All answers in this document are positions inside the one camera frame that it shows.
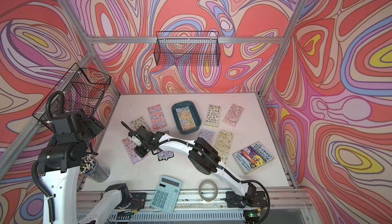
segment purple sticker sheet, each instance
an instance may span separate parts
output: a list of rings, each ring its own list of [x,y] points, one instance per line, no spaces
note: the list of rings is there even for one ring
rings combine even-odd
[[[146,154],[143,158],[139,157],[139,155],[137,155],[135,152],[135,147],[137,146],[136,143],[133,140],[130,140],[128,137],[123,139],[122,142],[124,143],[132,165],[139,163],[148,156],[148,154]]]
[[[209,129],[201,128],[198,137],[203,138],[208,144],[213,144],[215,132]]]
[[[161,104],[149,107],[147,110],[150,115],[151,123],[153,124],[153,130],[159,130],[167,127]]]

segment calculator display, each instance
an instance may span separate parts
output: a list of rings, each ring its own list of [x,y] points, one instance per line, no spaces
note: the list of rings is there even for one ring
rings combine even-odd
[[[170,184],[170,185],[176,186],[176,187],[179,186],[179,183],[178,183],[178,182],[174,182],[174,181],[171,181],[171,180],[168,180],[168,179],[165,179],[165,178],[162,178],[162,181],[163,181],[163,182],[166,182],[166,183],[168,183],[168,184]]]

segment metal rail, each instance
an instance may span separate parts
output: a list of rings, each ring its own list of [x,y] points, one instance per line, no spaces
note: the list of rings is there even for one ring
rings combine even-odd
[[[86,37],[90,44],[98,44],[98,43],[108,43],[108,44],[116,44],[116,43],[130,43],[130,44],[154,44],[156,43],[156,37],[95,37],[89,36]],[[165,37],[176,38],[176,39],[209,39],[210,37]],[[220,44],[253,44],[253,43],[272,43],[272,44],[281,44],[283,43],[283,37],[218,37],[218,41]]]

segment sticker sheet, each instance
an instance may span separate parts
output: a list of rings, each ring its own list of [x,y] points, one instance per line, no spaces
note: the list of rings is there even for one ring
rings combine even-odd
[[[223,119],[223,122],[235,127],[243,111],[244,111],[243,107],[236,104],[232,104],[225,118]]]
[[[130,128],[136,131],[140,126],[144,126],[146,130],[151,131],[150,127],[146,123],[146,121],[143,119],[143,117],[139,117],[133,121],[130,122]]]
[[[164,112],[162,111],[161,104],[147,108],[150,115],[151,124],[153,125],[153,130],[163,129],[167,127],[166,119],[164,117]]]
[[[164,133],[170,135],[168,130],[164,131]],[[174,153],[172,151],[161,151],[157,155],[158,155],[158,161],[168,160],[169,158],[174,157]]]
[[[196,123],[193,119],[192,113],[190,112],[189,106],[176,108],[176,112],[182,130],[190,130],[196,127]]]
[[[215,135],[215,131],[201,128],[198,137],[203,138],[206,142],[208,142],[208,144],[212,145],[214,135]]]
[[[215,150],[223,163],[227,162],[228,153],[230,151],[231,143],[233,142],[234,133],[221,129],[218,134],[218,139],[215,143]]]
[[[122,141],[129,155],[130,161],[132,162],[132,165],[139,163],[148,156],[148,154],[146,154],[143,158],[140,158],[139,155],[137,155],[135,152],[135,147],[137,146],[136,143],[129,137],[123,139]]]
[[[219,119],[220,119],[221,111],[222,111],[221,106],[210,104],[208,106],[207,117],[205,119],[204,124],[212,127],[219,127]]]

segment pencil holder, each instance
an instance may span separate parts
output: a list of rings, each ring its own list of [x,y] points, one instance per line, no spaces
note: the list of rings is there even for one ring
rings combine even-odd
[[[87,156],[82,159],[80,173],[95,182],[103,182],[110,175],[110,168],[104,163],[99,163],[95,158]]]

